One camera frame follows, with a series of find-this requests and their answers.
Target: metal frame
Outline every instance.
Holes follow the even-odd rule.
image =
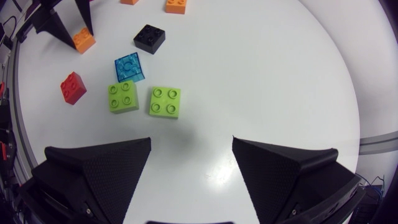
[[[16,135],[17,156],[14,162],[14,173],[20,184],[25,183],[32,177],[30,171],[37,166],[36,158],[25,130],[24,119],[22,117],[21,104],[19,101],[18,87],[18,58],[19,44],[17,38],[13,41],[11,56],[7,63],[7,83],[9,89],[9,103],[11,111],[12,130]]]
[[[398,150],[398,131],[379,136],[362,138],[359,155],[371,155]]]

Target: white circular surface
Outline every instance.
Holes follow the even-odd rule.
[[[29,32],[19,55],[19,89],[37,161],[44,147],[82,147],[152,138],[152,152],[124,223],[258,223],[231,151],[253,141],[339,150],[354,171],[359,117],[353,84],[333,41],[298,1],[192,1],[185,15],[164,0],[135,6],[95,0],[96,44],[83,55],[47,33]],[[83,26],[74,1],[55,10],[71,34]],[[150,24],[166,31],[155,55],[131,44]],[[112,114],[114,60],[138,52],[146,79],[140,110]],[[60,83],[75,71],[87,88],[74,105]],[[178,120],[148,115],[150,88],[182,89]]]

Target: lime green lego brick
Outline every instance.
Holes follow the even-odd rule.
[[[149,114],[167,118],[178,118],[181,90],[155,86],[150,95]]]
[[[138,110],[136,84],[132,80],[116,83],[108,87],[109,110],[112,113],[123,113]]]

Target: black bracket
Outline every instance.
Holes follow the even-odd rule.
[[[46,31],[71,48],[76,49],[72,37],[69,35],[57,12],[53,9],[60,1],[40,0],[41,6],[33,13],[32,23],[36,29],[36,33]],[[75,0],[75,2],[89,32],[94,35],[89,0]]]

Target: transparent blue lego brick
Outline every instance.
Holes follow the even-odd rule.
[[[138,82],[145,79],[137,52],[115,60],[114,65],[119,82],[127,80]]]

